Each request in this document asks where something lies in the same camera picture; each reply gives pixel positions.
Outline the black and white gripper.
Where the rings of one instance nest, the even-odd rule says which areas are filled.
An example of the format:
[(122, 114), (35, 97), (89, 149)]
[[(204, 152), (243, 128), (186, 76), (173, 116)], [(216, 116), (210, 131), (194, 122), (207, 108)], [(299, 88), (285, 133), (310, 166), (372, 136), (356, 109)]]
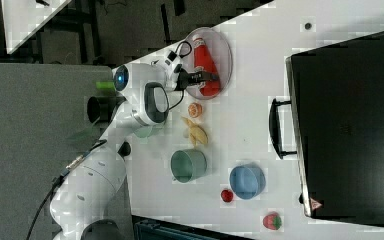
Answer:
[(212, 73), (187, 72), (183, 68), (181, 58), (176, 54), (170, 54), (166, 58), (167, 80), (166, 89), (170, 91), (182, 91), (188, 86), (197, 85), (203, 81), (219, 81), (219, 76)]

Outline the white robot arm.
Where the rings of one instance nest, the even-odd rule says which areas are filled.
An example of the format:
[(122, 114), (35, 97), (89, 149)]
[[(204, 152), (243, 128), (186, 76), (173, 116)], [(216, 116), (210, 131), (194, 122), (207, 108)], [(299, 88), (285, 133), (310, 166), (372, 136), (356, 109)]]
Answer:
[(105, 214), (127, 176), (120, 147), (136, 130), (167, 119), (169, 92), (218, 79), (203, 68), (186, 71), (173, 52), (151, 64), (115, 68), (113, 84), (125, 101), (96, 144), (70, 163), (57, 180), (49, 210), (60, 231), (52, 240), (123, 240), (116, 222)]

